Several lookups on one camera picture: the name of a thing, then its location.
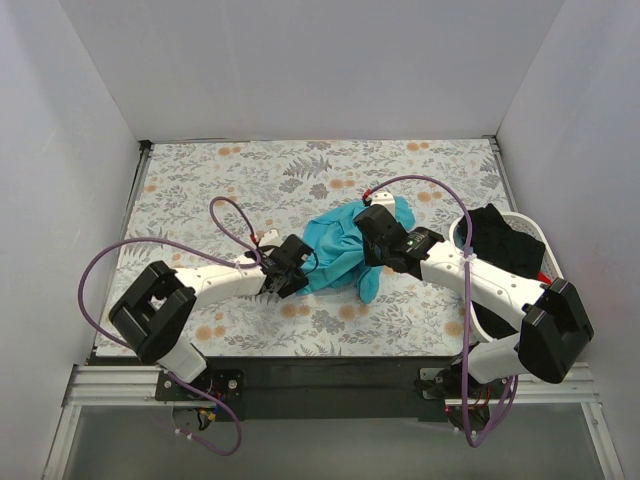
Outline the red t shirt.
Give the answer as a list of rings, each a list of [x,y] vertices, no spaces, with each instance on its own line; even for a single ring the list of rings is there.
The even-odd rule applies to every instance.
[[[553,280],[542,271],[538,272],[537,280],[545,285],[550,285],[553,282]]]

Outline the white laundry basket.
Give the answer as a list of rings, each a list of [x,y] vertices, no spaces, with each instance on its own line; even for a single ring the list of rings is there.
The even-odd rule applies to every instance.
[[[544,243],[546,251],[543,257],[541,271],[552,280],[560,276],[559,267],[553,257],[550,247],[546,242],[539,226],[528,217],[510,211],[500,211],[508,225],[516,231],[527,233]],[[466,241],[466,218],[463,216],[454,220],[449,227],[449,240],[454,245],[463,249]],[[475,301],[472,303],[471,330],[478,341],[488,342],[492,339],[501,339],[516,333],[516,330],[498,315],[481,306]]]

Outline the floral table cloth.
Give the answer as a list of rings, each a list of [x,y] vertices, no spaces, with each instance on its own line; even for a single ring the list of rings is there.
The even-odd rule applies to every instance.
[[[416,222],[446,233],[464,208],[509,206],[490,143],[475,140],[158,144],[144,170],[107,300],[151,262],[234,259],[238,238],[307,223],[388,182]],[[354,285],[285,299],[236,298],[195,311],[185,333],[208,356],[453,356],[463,304],[448,289],[383,269],[363,303]]]

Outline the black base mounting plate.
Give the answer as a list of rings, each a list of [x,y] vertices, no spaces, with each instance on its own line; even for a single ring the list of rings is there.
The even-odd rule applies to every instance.
[[[211,357],[213,384],[242,420],[410,418],[447,420],[442,400],[416,382],[449,356]]]

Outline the teal t shirt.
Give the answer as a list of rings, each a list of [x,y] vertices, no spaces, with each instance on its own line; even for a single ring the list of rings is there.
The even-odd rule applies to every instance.
[[[375,299],[382,268],[366,264],[363,237],[354,223],[364,210],[362,203],[350,202],[306,225],[303,241],[313,249],[313,255],[303,266],[309,283],[297,292],[299,296],[355,284],[362,303]]]

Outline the aluminium front rail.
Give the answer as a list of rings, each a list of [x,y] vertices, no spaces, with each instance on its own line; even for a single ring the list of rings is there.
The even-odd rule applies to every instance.
[[[47,479],[620,479],[624,473],[586,365],[566,382],[519,381],[510,413],[472,448],[454,403],[394,384],[332,392],[247,388],[201,429],[198,402],[163,401],[151,367],[73,370]]]

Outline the black t shirt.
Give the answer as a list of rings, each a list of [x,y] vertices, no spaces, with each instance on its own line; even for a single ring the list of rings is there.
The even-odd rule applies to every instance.
[[[469,216],[471,248],[479,259],[523,278],[538,278],[546,251],[543,242],[511,228],[491,203],[470,210]]]

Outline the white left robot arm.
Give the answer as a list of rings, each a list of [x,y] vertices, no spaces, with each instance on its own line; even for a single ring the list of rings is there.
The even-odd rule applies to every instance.
[[[156,364],[178,378],[193,400],[205,398],[213,377],[205,356],[183,333],[194,310],[236,297],[275,294],[286,298],[309,284],[303,271],[313,249],[296,235],[275,230],[267,243],[231,262],[173,269],[148,265],[111,308],[108,318],[141,363]]]

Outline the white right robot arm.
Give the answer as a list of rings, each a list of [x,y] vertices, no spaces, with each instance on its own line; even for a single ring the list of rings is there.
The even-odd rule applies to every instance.
[[[497,379],[526,373],[559,384],[594,336],[575,286],[562,278],[545,285],[480,259],[465,259],[439,233],[424,227],[406,231],[382,205],[367,207],[354,223],[368,264],[469,293],[515,329],[508,337],[479,343],[468,363],[453,371],[453,387],[464,397],[479,395]]]

